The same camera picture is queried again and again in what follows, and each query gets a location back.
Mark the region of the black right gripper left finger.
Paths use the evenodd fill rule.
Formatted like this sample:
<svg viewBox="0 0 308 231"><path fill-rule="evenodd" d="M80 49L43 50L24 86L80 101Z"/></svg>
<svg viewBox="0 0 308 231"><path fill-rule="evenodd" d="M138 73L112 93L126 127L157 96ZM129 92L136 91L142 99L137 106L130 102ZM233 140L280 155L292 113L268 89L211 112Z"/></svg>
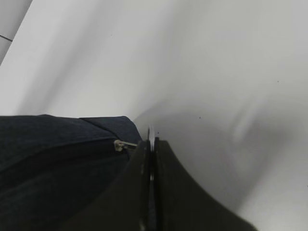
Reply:
<svg viewBox="0 0 308 231"><path fill-rule="evenodd" d="M149 145L141 141L124 171L84 210L65 223L66 231L147 231Z"/></svg>

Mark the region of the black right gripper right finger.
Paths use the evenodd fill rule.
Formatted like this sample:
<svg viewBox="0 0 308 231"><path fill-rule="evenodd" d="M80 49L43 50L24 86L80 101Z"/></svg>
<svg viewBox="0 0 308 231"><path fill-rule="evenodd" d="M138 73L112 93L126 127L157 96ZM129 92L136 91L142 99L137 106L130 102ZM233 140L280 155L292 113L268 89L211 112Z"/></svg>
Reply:
<svg viewBox="0 0 308 231"><path fill-rule="evenodd" d="M159 231L254 231L209 195L186 171L167 141L154 142L154 195Z"/></svg>

